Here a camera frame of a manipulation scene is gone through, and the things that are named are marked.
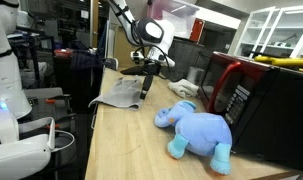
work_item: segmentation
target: wooden table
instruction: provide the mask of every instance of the wooden table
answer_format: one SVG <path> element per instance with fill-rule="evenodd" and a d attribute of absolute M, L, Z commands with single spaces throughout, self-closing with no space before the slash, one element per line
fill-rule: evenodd
<path fill-rule="evenodd" d="M 106 69 L 101 93 L 109 91 L 119 77 L 123 75 Z M 232 154 L 231 174 L 221 176 L 210 169 L 210 157 L 201 157 L 186 151 L 181 159 L 172 158 L 167 153 L 166 146 L 175 135 L 174 128 L 161 129 L 154 124 L 154 116 L 158 110 L 171 107 L 182 100 L 168 89 L 168 82 L 154 77 L 150 91 L 138 111 L 99 105 L 86 179 L 242 180 L 288 171 L 262 160 Z M 197 112 L 205 111 L 198 99 L 188 100 L 197 104 Z"/>

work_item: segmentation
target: glass cabinet door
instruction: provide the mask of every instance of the glass cabinet door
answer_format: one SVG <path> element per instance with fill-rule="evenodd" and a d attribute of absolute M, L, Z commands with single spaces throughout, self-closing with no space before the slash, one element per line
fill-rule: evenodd
<path fill-rule="evenodd" d="M 282 8 L 261 52 L 273 56 L 297 57 L 303 46 L 303 6 Z"/>
<path fill-rule="evenodd" d="M 266 30 L 271 17 L 275 11 L 275 6 L 253 11 L 250 14 L 248 22 L 240 37 L 239 43 L 235 50 L 235 55 L 244 57 L 253 57 L 252 51 L 258 51 L 261 49 L 267 34 L 270 30 Z"/>

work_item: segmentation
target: plush toy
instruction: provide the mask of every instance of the plush toy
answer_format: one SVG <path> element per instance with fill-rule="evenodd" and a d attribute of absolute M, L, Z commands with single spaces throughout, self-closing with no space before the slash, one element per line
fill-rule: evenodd
<path fill-rule="evenodd" d="M 196 105 L 179 101 L 172 108 L 163 108 L 155 116 L 158 127 L 175 126 L 176 135 L 167 145 L 171 156 L 179 159 L 185 149 L 200 156 L 213 156 L 210 167 L 223 175 L 230 173 L 232 137 L 222 116 L 194 113 Z"/>

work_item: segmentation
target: microwave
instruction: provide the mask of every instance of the microwave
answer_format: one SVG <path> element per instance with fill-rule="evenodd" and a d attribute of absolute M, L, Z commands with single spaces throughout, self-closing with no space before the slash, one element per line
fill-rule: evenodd
<path fill-rule="evenodd" d="M 303 170 L 303 73 L 214 52 L 199 87 L 230 127 L 232 151 Z"/>

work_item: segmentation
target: microwave handle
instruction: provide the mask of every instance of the microwave handle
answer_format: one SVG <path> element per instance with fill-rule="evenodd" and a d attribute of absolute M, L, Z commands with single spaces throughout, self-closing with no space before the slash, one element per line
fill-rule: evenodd
<path fill-rule="evenodd" d="M 234 62 L 230 64 L 227 69 L 223 72 L 222 76 L 220 77 L 218 83 L 215 85 L 212 96 L 210 98 L 209 104 L 208 104 L 208 113 L 216 113 L 216 110 L 214 108 L 215 100 L 218 95 L 218 92 L 220 91 L 224 81 L 228 78 L 228 76 L 235 70 L 239 69 L 241 67 L 241 62 Z"/>

